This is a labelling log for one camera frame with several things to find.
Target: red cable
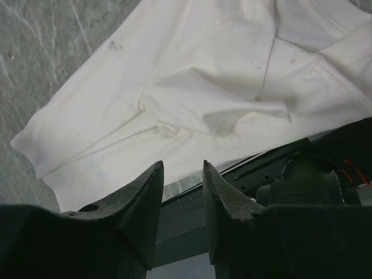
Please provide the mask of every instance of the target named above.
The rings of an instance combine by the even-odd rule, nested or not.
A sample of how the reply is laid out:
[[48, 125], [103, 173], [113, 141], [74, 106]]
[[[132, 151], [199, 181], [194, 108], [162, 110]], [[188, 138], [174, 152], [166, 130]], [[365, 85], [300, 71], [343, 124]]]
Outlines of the red cable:
[[341, 173], [343, 173], [344, 175], [346, 175], [346, 177], [349, 179], [349, 181], [351, 183], [353, 183], [353, 180], [351, 179], [350, 175], [348, 175], [348, 173], [345, 170], [339, 169], [338, 171], [341, 172]]
[[363, 180], [363, 182], [364, 182], [367, 186], [372, 187], [371, 181], [368, 181], [368, 180], [364, 177], [363, 173], [362, 173], [358, 168], [356, 168], [353, 164], [351, 164], [351, 162], [349, 162], [349, 161], [347, 161], [347, 160], [344, 160], [344, 162], [345, 162], [346, 164], [351, 165], [351, 166], [355, 169], [355, 171], [358, 173], [358, 175], [360, 176], [360, 178]]

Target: neckline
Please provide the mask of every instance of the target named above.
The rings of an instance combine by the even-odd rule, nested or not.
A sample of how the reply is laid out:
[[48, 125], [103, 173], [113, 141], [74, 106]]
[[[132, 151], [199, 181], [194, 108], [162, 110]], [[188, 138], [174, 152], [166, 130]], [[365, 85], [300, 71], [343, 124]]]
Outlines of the neckline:
[[312, 18], [337, 40], [344, 38], [372, 15], [358, 9], [349, 0], [298, 0]]

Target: crumpled fabric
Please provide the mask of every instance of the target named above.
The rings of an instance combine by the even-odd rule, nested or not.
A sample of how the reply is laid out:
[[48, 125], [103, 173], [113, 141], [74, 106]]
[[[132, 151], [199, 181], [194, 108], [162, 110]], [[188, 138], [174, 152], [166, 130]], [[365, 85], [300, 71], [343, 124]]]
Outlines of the crumpled fabric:
[[142, 0], [12, 146], [68, 211], [157, 160], [170, 184], [205, 159], [219, 166], [370, 117], [372, 38], [345, 51], [372, 21], [306, 52], [276, 37], [274, 4]]

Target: gray marble surface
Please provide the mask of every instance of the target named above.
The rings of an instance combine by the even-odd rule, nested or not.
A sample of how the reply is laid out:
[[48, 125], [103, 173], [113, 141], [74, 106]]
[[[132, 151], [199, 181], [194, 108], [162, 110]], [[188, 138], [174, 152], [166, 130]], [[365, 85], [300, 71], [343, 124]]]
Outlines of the gray marble surface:
[[[59, 210], [52, 190], [9, 142], [139, 1], [0, 0], [0, 197], [5, 202]], [[372, 12], [372, 0], [351, 1]], [[168, 185], [163, 199], [200, 181], [198, 174]]]

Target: white shirt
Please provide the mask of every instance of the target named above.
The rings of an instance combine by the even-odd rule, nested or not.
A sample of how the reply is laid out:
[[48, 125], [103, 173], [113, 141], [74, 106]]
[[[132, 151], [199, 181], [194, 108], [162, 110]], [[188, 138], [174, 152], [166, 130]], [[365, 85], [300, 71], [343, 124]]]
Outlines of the white shirt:
[[370, 117], [371, 59], [346, 0], [142, 0], [12, 146], [79, 210], [157, 160], [170, 184]]

